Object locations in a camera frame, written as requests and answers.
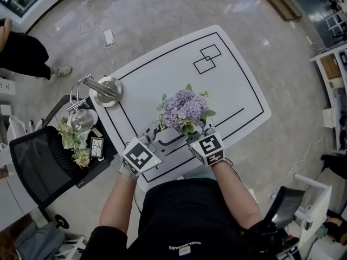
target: black line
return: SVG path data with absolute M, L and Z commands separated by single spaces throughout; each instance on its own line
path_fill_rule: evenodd
M 169 141 L 169 142 L 162 142 L 161 140 L 158 140 L 158 143 L 160 143 L 162 146 L 168 146 L 173 144 L 175 141 L 178 141 L 179 139 L 185 137 L 184 135 L 179 135 L 178 137 L 174 138 L 173 140 Z
M 106 111 L 106 114 L 108 115 L 108 118 L 110 119 L 110 121 L 111 121 L 111 123 L 112 123 L 112 125 L 113 125 L 113 127 L 114 127 L 114 129 L 115 129 L 115 131 L 117 132 L 118 137 L 120 138 L 121 142 L 122 142 L 123 145 L 125 146 L 125 143 L 124 143 L 123 139 L 121 138 L 121 136 L 120 136 L 120 134 L 119 134 L 117 128 L 115 127 L 115 125 L 114 125 L 114 123 L 113 123 L 113 120 L 111 119 L 110 114 L 108 113 L 108 110 L 107 110 L 106 108 L 105 108 L 105 111 Z
M 122 109 L 123 113 L 125 114 L 126 119 L 128 119 L 128 122 L 130 123 L 131 128 L 132 128 L 132 129 L 133 129 L 133 131 L 135 132 L 135 135 L 136 135 L 136 136 L 138 136 L 138 134 L 136 133 L 135 128 L 132 126 L 132 123 L 130 122 L 130 120 L 129 120 L 129 118 L 128 118 L 127 114 L 125 113 L 125 111 L 124 111 L 124 109 L 123 109 L 123 106 L 121 105 L 121 103 L 120 103 L 120 102 L 118 102 L 118 104 L 119 104 L 120 108 Z
M 9 185 L 10 191 L 11 191 L 11 193 L 13 194 L 13 197 L 15 198 L 16 203 L 18 204 L 19 208 L 21 209 L 23 215 L 25 215 L 23 209 L 21 208 L 20 204 L 18 203 L 18 200 L 17 200 L 15 194 L 13 193 L 13 191 L 12 191 L 12 189 L 11 189 L 11 186 L 10 186 L 9 182 L 7 181 L 7 178 L 6 178 L 6 182 L 7 182 L 7 185 Z
M 177 50 L 178 48 L 181 48 L 181 47 L 183 47 L 183 46 L 186 46 L 187 44 L 190 44 L 190 43 L 192 43 L 192 42 L 198 41 L 198 40 L 200 40 L 200 39 L 202 39 L 202 38 L 204 38 L 204 37 L 208 37 L 208 36 L 213 35 L 213 34 L 215 34 L 215 33 L 216 33 L 216 32 L 212 32 L 211 34 L 208 34 L 208 35 L 206 35 L 206 36 L 199 37 L 199 38 L 197 38 L 196 40 L 187 42 L 187 43 L 185 43 L 185 44 L 183 44 L 183 45 L 181 45 L 181 46 L 179 46 L 179 47 L 174 48 L 173 50 L 170 50 L 170 51 L 168 51 L 168 52 L 166 52 L 166 53 L 164 53 L 164 54 L 161 54 L 160 56 L 155 57 L 154 59 L 150 60 L 149 62 L 146 62 L 146 63 L 142 64 L 141 66 L 137 67 L 136 69 L 130 71 L 130 72 L 127 73 L 127 74 L 125 74 L 124 76 L 122 76 L 122 77 L 119 78 L 118 80 L 120 81 L 120 80 L 123 79 L 124 77 L 128 76 L 130 73 L 133 73 L 134 71 L 136 71 L 136 70 L 138 70 L 139 68 L 145 66 L 146 64 L 151 63 L 151 62 L 153 62 L 154 60 L 156 60 L 156 59 L 158 59 L 158 58 L 160 58 L 160 57 L 162 57 L 162 56 L 165 56 L 166 54 L 168 54 L 168 53 L 170 53 L 170 52 L 172 52 L 172 51 Z
M 135 200 L 135 204 L 137 206 L 137 209 L 139 210 L 140 214 L 142 214 L 141 210 L 140 210 L 140 207 L 139 205 L 137 204 L 137 201 L 136 201 L 136 194 L 134 193 L 134 200 Z
M 252 118 L 249 122 L 245 123 L 244 125 L 242 125 L 239 129 L 236 129 L 234 132 L 232 132 L 231 134 L 227 135 L 225 138 L 223 138 L 222 140 L 225 140 L 226 138 L 230 137 L 232 134 L 236 133 L 238 130 L 244 128 L 244 126 L 246 126 L 247 124 L 249 124 L 250 122 L 252 122 L 253 120 L 255 120 L 257 117 L 259 117 L 264 111 L 262 111 L 260 114 L 256 115 L 254 118 Z
M 213 67 L 211 67 L 211 68 L 209 68 L 209 69 L 207 69 L 207 70 L 205 70 L 204 72 L 200 72 L 200 70 L 198 69 L 198 67 L 195 65 L 195 63 L 197 63 L 197 62 L 200 62 L 200 61 L 203 61 L 203 60 L 205 60 L 205 61 L 211 61 L 212 63 L 213 63 Z M 206 58 L 202 58 L 202 59 L 200 59 L 200 60 L 198 60 L 198 61 L 196 61 L 196 62 L 194 62 L 193 63 L 193 65 L 195 66 L 195 68 L 196 68 L 196 70 L 199 72 L 199 74 L 203 74 L 203 73 L 205 73 L 205 72 L 207 72 L 207 71 L 209 71 L 209 70 L 211 70 L 211 69 L 213 69 L 213 68 L 215 68 L 216 67 L 216 65 L 215 65 L 215 63 L 214 63 L 214 61 L 212 61 L 212 59 L 210 58 L 209 60 L 206 60 Z
M 235 114 L 231 115 L 230 117 L 228 117 L 227 119 L 224 119 L 222 122 L 218 123 L 215 127 L 217 127 L 218 125 L 222 124 L 223 122 L 226 122 L 227 120 L 231 119 L 233 116 L 241 113 L 245 108 L 242 108 L 241 110 L 239 110 L 238 112 L 236 112 Z
M 175 148 L 173 151 L 171 151 L 171 152 L 170 152 L 168 155 L 166 155 L 166 156 L 169 156 L 170 154 L 172 154 L 173 152 L 179 150 L 180 148 L 185 147 L 185 145 L 186 145 L 186 144 L 184 144 L 184 145 L 182 145 L 182 146 L 180 146 L 180 147 Z
M 254 91 L 253 86 L 251 85 L 251 83 L 250 83 L 248 77 L 246 76 L 246 73 L 243 71 L 242 67 L 240 66 L 239 62 L 238 62 L 237 59 L 235 58 L 234 54 L 230 51 L 229 47 L 226 45 L 226 43 L 225 43 L 224 40 L 221 38 L 221 36 L 220 36 L 217 32 L 216 32 L 216 34 L 217 34 L 217 36 L 221 39 L 221 41 L 224 43 L 224 45 L 228 48 L 230 54 L 233 56 L 234 60 L 235 60 L 235 61 L 237 62 L 237 64 L 239 65 L 239 68 L 242 70 L 242 73 L 244 74 L 244 76 L 246 77 L 246 79 L 247 79 L 247 81 L 248 81 L 250 87 L 252 88 L 252 91 L 253 91 L 253 93 L 254 93 L 256 99 L 258 100 L 258 103 L 259 103 L 259 105 L 260 105 L 260 107 L 261 107 L 261 110 L 262 110 L 262 113 L 263 113 L 263 112 L 264 112 L 264 109 L 263 109 L 263 107 L 262 107 L 262 105 L 261 105 L 261 103 L 260 103 L 260 101 L 259 101 L 259 98 L 258 98 L 257 94 L 256 94 L 255 91 Z
M 167 172 L 162 173 L 161 175 L 159 175 L 159 176 L 157 176 L 157 177 L 155 177 L 155 178 L 153 178 L 153 179 L 151 179 L 151 180 L 149 180 L 149 181 L 147 181 L 147 179 L 145 178 L 145 174 L 142 174 L 142 175 L 143 175 L 143 177 L 145 178 L 145 180 L 147 181 L 147 183 L 149 183 L 149 182 L 152 182 L 153 180 L 156 180 L 157 178 L 159 178 L 159 177 L 161 177 L 161 176 L 166 175 L 166 174 L 169 173 L 170 171 L 173 171 L 174 169 L 176 169 L 176 168 L 178 168 L 178 167 L 180 167 L 180 166 L 182 166 L 182 165 L 188 163 L 189 161 L 192 161 L 193 159 L 195 159 L 195 157 L 190 158 L 189 160 L 187 160 L 187 161 L 181 163 L 180 165 L 178 165 L 178 166 L 172 168 L 171 170 L 169 170 L 169 171 L 167 171 Z
M 254 88 L 253 88 L 253 86 L 251 85 L 251 83 L 250 83 L 250 81 L 249 81 L 249 79 L 248 79 L 246 73 L 243 71 L 241 65 L 239 64 L 239 62 L 237 61 L 237 59 L 235 58 L 234 54 L 231 52 L 231 50 L 229 49 L 229 47 L 226 45 L 225 41 L 221 38 L 221 36 L 220 36 L 217 32 L 213 32 L 213 33 L 208 34 L 208 35 L 205 35 L 205 36 L 203 36 L 203 37 L 199 37 L 199 38 L 197 38 L 197 39 L 195 39 L 195 40 L 193 40 L 193 41 L 190 41 L 190 42 L 185 43 L 185 44 L 183 44 L 183 45 L 181 45 L 181 46 L 179 46 L 179 47 L 176 47 L 176 48 L 174 48 L 174 49 L 172 49 L 172 50 L 170 50 L 170 51 L 168 51 L 168 52 L 166 52 L 166 53 L 164 53 L 164 54 L 161 54 L 160 56 L 157 56 L 157 57 L 153 58 L 151 61 L 146 62 L 146 63 L 142 64 L 141 66 L 137 67 L 136 69 L 130 71 L 130 72 L 127 73 L 127 74 L 125 74 L 125 75 L 122 76 L 119 80 L 121 80 L 121 79 L 123 79 L 124 77 L 128 76 L 129 74 L 135 72 L 136 70 L 138 70 L 139 68 L 145 66 L 146 64 L 151 63 L 151 62 L 153 62 L 154 60 L 156 60 L 156 59 L 158 59 L 158 58 L 160 58 L 160 57 L 162 57 L 162 56 L 164 56 L 164 55 L 166 55 L 166 54 L 168 54 L 168 53 L 170 53 L 170 52 L 172 52 L 172 51 L 177 50 L 178 48 L 181 48 L 181 47 L 183 47 L 183 46 L 186 46 L 186 45 L 188 45 L 188 44 L 190 44 L 190 43 L 193 43 L 193 42 L 198 41 L 198 40 L 200 40 L 200 39 L 202 39 L 202 38 L 211 36 L 211 35 L 213 35 L 213 34 L 216 34 L 216 35 L 220 38 L 220 40 L 223 42 L 223 44 L 226 46 L 226 48 L 228 49 L 228 51 L 230 52 L 230 54 L 232 55 L 232 57 L 233 57 L 234 60 L 236 61 L 237 65 L 239 66 L 239 68 L 241 69 L 242 73 L 244 74 L 244 76 L 245 76 L 245 78 L 246 78 L 248 84 L 250 85 L 250 87 L 251 87 L 251 89 L 252 89 L 252 91 L 253 91 L 253 93 L 254 93 L 254 95 L 255 95 L 255 97 L 256 97 L 256 99 L 257 99 L 257 101 L 258 101 L 258 103 L 259 103 L 259 105 L 260 105 L 260 107 L 261 107 L 261 110 L 262 110 L 262 112 L 261 112 L 260 114 L 258 114 L 256 117 L 252 118 L 252 119 L 249 120 L 247 123 L 245 123 L 243 126 L 241 126 L 241 127 L 238 128 L 237 130 L 235 130 L 234 132 L 232 132 L 231 134 L 229 134 L 229 135 L 227 135 L 225 138 L 223 138 L 223 140 L 225 140 L 225 139 L 227 139 L 228 137 L 230 137 L 231 135 L 233 135 L 234 133 L 236 133 L 237 131 L 239 131 L 240 129 L 242 129 L 244 126 L 246 126 L 247 124 L 249 124 L 250 122 L 252 122 L 254 119 L 256 119 L 257 117 L 259 117 L 262 113 L 264 113 L 264 109 L 263 109 L 263 107 L 262 107 L 262 105 L 261 105 L 261 103 L 260 103 L 260 100 L 259 100 L 259 98 L 258 98 L 256 92 L 254 91 Z M 127 119 L 128 119 L 128 122 L 130 123 L 131 127 L 133 128 L 134 132 L 136 133 L 136 131 L 135 131 L 134 127 L 132 126 L 132 124 L 131 124 L 131 122 L 130 122 L 130 120 L 129 120 L 128 117 L 127 117 Z M 180 148 L 182 148 L 182 147 L 184 147 L 184 146 L 185 146 L 185 145 L 183 145 L 183 146 L 181 146 L 181 147 L 179 147 L 179 148 L 173 150 L 171 153 L 173 153 L 173 152 L 179 150 Z M 174 167 L 173 169 L 171 169 L 171 170 L 169 170 L 169 171 L 167 171 L 167 172 L 165 172 L 165 173 L 159 175 L 158 177 L 156 177 L 156 178 L 154 178 L 154 179 L 152 179 L 152 180 L 150 180 L 150 181 L 148 181 L 148 180 L 146 179 L 146 177 L 144 176 L 144 174 L 142 174 L 142 175 L 143 175 L 143 177 L 145 178 L 145 180 L 147 181 L 147 183 L 149 183 L 149 182 L 151 182 L 151 181 L 153 181 L 153 180 L 155 180 L 155 179 L 157 179 L 157 178 L 159 178 L 159 177 L 161 177 L 161 176 L 167 174 L 168 172 L 170 172 L 170 171 L 172 171 L 172 170 L 174 170 L 174 169 L 176 169 L 176 168 L 182 166 L 183 164 L 187 163 L 188 161 L 186 161 L 186 162 L 184 162 L 184 163 L 182 163 L 182 164 L 180 164 L 180 165 Z
M 205 47 L 205 48 L 203 48 L 203 49 L 200 50 L 200 53 L 204 56 L 204 58 L 206 58 L 206 56 L 203 54 L 202 50 L 205 50 L 205 49 L 210 48 L 210 47 L 212 47 L 212 46 L 214 46 L 214 47 L 218 50 L 219 55 L 216 55 L 216 56 L 214 56 L 214 57 L 209 56 L 211 59 L 214 59 L 215 57 L 218 57 L 218 56 L 222 55 L 222 53 L 219 51 L 217 45 L 212 44 L 212 45 L 207 46 L 207 47 Z

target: small picture frame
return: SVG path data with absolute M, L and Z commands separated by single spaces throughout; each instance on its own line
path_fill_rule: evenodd
M 104 139 L 91 137 L 91 150 L 89 155 L 94 158 L 102 158 L 102 149 L 104 148 Z

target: black t-shirt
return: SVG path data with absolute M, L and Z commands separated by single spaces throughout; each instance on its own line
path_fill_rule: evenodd
M 237 230 L 215 180 L 176 180 L 148 191 L 139 236 L 97 227 L 82 260 L 87 259 L 273 259 L 256 251 Z

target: black pants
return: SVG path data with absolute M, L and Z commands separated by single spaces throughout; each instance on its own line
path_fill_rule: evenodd
M 50 68 L 45 64 L 48 58 L 45 47 L 38 39 L 10 32 L 5 48 L 0 53 L 0 68 L 50 79 Z
M 335 174 L 347 179 L 347 155 L 336 157 L 332 155 L 324 155 L 324 164 Z

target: white sneaker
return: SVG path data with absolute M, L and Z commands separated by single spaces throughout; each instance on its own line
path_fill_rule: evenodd
M 54 68 L 54 74 L 57 77 L 66 77 L 72 72 L 72 67 L 58 67 Z

